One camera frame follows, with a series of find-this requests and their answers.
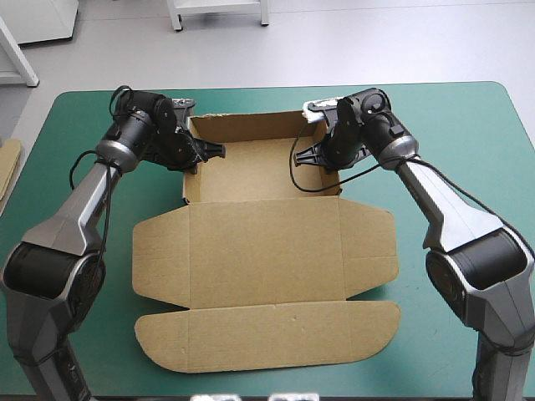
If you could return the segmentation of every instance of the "white object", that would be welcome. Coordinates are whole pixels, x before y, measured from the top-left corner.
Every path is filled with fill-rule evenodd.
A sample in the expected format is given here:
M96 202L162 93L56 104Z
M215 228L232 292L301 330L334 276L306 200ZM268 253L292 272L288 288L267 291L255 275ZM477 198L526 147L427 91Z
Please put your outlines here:
M173 29L181 31L182 15L246 13L260 10L262 26L269 25L269 0L167 0Z
M0 0L0 15L17 43L72 38L78 0Z
M37 86L39 79L0 17L0 84Z
M308 105L315 104L317 106L336 106L336 104L338 104L338 101L340 99L342 98L338 97L338 98L321 99L321 100L310 100L308 102L304 102L303 103L303 117L307 119L309 124L317 123L318 121L325 119L325 115L321 111L312 111L308 109Z

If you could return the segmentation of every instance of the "open cardboard box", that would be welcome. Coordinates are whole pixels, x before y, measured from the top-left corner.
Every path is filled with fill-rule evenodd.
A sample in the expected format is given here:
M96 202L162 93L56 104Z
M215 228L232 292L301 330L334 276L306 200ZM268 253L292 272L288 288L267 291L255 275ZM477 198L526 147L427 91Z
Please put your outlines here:
M368 358L397 331L393 302L346 299L393 280L392 215L340 199L339 187L297 190L288 175L301 113L193 117L191 132L224 143L226 159L184 175L189 205L134 229L133 285L188 311L141 317L145 353L184 373L347 363ZM320 140L323 122L303 132ZM295 169L302 186L338 174Z

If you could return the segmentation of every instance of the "white cabinet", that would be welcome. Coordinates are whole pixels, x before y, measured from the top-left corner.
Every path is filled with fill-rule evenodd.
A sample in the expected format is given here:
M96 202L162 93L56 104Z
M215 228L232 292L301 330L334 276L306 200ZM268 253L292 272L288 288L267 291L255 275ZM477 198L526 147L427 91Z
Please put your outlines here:
M78 0L0 0L0 16L17 43L71 38Z

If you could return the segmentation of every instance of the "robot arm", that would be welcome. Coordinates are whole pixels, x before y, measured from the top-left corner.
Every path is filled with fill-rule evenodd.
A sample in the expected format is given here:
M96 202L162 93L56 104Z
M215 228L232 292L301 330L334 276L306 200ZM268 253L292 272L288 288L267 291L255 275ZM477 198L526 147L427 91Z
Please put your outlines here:
M78 329L104 281L104 243L96 226L120 177L142 160L195 172L198 162L225 155L222 145L187 130L192 100L128 87L115 97L114 123L96 147L97 162L55 215L26 232L0 276L9 345L43 401L91 398L68 334Z
M325 108L333 106L308 106L327 116ZM430 248L425 265L431 282L463 324L479 332L474 398L522 400L535 336L528 244L494 214L469 206L418 156L416 139L392 113L385 92L367 89L342 98L336 112L334 123L330 111L325 138L297 153L296 165L348 168L367 149L397 173L429 221L423 246Z

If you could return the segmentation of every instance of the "white shelf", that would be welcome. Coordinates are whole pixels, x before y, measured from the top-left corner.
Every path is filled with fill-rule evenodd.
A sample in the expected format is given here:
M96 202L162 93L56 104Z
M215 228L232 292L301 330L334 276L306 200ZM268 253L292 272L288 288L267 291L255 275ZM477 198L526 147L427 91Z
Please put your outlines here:
M243 13L246 11L259 11L259 0L174 0L175 9L181 15L202 13Z
M204 13L251 13L260 12L261 24L269 24L268 0L167 0L173 28L182 30L182 15Z

